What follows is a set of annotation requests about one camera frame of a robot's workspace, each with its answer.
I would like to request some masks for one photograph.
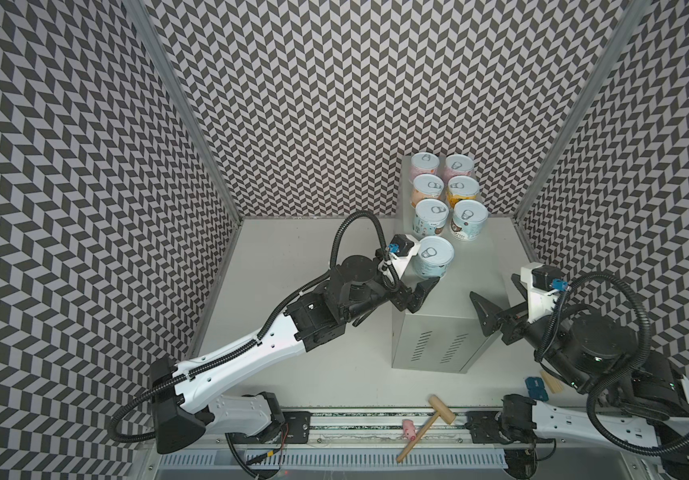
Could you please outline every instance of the can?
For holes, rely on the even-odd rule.
[[[488,218],[488,210],[475,200],[459,200],[451,216],[451,234],[459,240],[469,242],[481,234]]]
[[[425,198],[417,204],[414,212],[414,233],[423,238],[440,235],[448,218],[448,206],[435,198]]]
[[[422,174],[414,178],[414,190],[411,192],[411,206],[425,198],[440,198],[443,194],[443,180],[432,174]]]
[[[449,184],[454,177],[470,177],[473,178],[473,171],[475,170],[475,160],[466,155],[449,155],[446,157],[446,168],[443,170],[443,179],[445,184]]]
[[[443,276],[453,259],[454,247],[451,242],[431,235],[419,241],[419,254],[412,262],[417,275],[426,279],[431,276]]]
[[[409,180],[414,181],[414,178],[422,174],[438,173],[438,165],[441,164],[441,159],[431,154],[430,152],[422,151],[411,157],[411,172],[409,173]]]
[[[447,191],[448,204],[454,208],[459,200],[475,200],[481,192],[481,184],[474,178],[454,177],[448,182]]]

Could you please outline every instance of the pull-tab lid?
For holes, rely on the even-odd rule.
[[[419,256],[429,264],[445,265],[454,258],[454,247],[445,238],[426,236],[419,242]]]
[[[411,164],[423,170],[432,170],[441,163],[441,160],[430,152],[421,151],[411,157]]]
[[[439,194],[443,190],[443,180],[433,174],[417,175],[414,178],[414,188],[427,195]]]
[[[459,175],[448,180],[448,191],[455,195],[470,196],[478,195],[481,191],[481,184],[474,178]]]
[[[435,198],[425,198],[417,204],[417,216],[428,222],[442,222],[448,217],[448,206]]]
[[[446,168],[458,172],[470,171],[473,169],[474,164],[473,159],[466,155],[454,154],[446,157]]]
[[[475,200],[459,200],[454,207],[454,216],[464,222],[477,224],[488,218],[488,209]]]

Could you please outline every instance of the ventilation slot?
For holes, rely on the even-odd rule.
[[[467,335],[467,333],[457,335],[457,338],[455,338],[454,341],[451,342],[451,345],[449,345],[448,350],[446,350],[446,353],[441,358],[441,363],[448,363],[451,361],[451,359],[454,358],[454,355],[457,354],[457,350],[459,350],[459,347],[465,341]]]
[[[431,449],[408,454],[403,463],[397,463],[397,452],[376,452],[374,450],[335,449],[332,452],[290,452],[283,458],[272,456],[252,466],[253,468],[277,468],[281,462],[284,468],[300,470],[417,470],[431,468],[506,468],[504,451],[499,448],[486,448],[475,452],[462,452],[450,449]]]
[[[419,335],[419,341],[417,342],[417,346],[414,347],[414,352],[411,353],[412,362],[415,362],[416,360],[422,358],[422,353],[425,353],[425,347],[427,345],[427,342],[430,340],[431,334],[432,330]]]
[[[267,448],[250,448],[244,458],[254,458],[267,452]],[[283,452],[284,468],[294,470],[374,471],[374,470],[430,470],[451,469],[502,469],[507,468],[501,448],[415,448],[403,463],[395,459],[399,448],[290,448]],[[265,458],[252,468],[278,469],[280,455]],[[162,456],[158,470],[227,470],[235,466],[227,448],[187,449]]]

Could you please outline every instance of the hammer handle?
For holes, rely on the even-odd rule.
[[[435,423],[435,420],[437,420],[437,418],[439,416],[441,416],[441,413],[435,412],[435,414],[432,417],[430,417],[429,420],[427,420],[427,423],[425,423],[422,426],[422,429],[417,433],[417,437],[414,440],[411,440],[410,442],[408,442],[408,445],[406,446],[406,448],[403,449],[403,452],[401,452],[401,454],[399,456],[397,456],[397,462],[398,463],[401,463],[404,461],[404,459],[408,455],[408,452],[410,452],[411,449],[414,446],[416,446],[417,443],[419,443],[419,441],[422,439],[422,437],[425,436],[425,433],[427,433],[427,430],[429,430],[430,427],[433,426],[433,424]]]

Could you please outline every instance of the hammer head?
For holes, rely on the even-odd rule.
[[[447,425],[451,425],[454,423],[455,418],[457,417],[457,414],[452,412],[446,404],[444,404],[440,398],[437,398],[435,395],[430,395],[430,406],[435,409],[436,412],[438,412],[439,416],[443,418],[443,421],[446,422]]]

